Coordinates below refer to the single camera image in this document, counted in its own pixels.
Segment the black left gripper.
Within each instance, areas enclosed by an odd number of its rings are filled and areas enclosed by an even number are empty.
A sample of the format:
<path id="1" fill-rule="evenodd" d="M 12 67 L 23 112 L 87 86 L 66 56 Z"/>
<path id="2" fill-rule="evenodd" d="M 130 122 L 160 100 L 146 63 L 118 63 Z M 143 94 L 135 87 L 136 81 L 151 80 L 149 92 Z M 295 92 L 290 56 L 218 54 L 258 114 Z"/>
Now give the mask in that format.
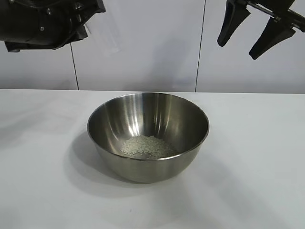
<path id="1" fill-rule="evenodd" d="M 87 38 L 85 23 L 105 11 L 101 0 L 6 0 L 4 43 L 9 52 L 56 50 Z"/>

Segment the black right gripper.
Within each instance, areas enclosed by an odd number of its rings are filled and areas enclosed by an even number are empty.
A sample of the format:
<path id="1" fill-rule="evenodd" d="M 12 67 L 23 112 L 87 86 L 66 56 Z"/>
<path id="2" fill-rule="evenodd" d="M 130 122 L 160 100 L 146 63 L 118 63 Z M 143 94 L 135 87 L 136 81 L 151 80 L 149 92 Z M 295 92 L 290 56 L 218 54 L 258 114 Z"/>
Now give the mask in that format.
<path id="1" fill-rule="evenodd" d="M 278 43 L 291 38 L 295 30 L 305 28 L 305 17 L 290 9 L 294 0 L 227 0 L 223 25 L 217 39 L 224 47 L 238 26 L 250 15 L 247 5 L 270 15 L 261 36 L 251 48 L 249 55 L 253 60 Z"/>

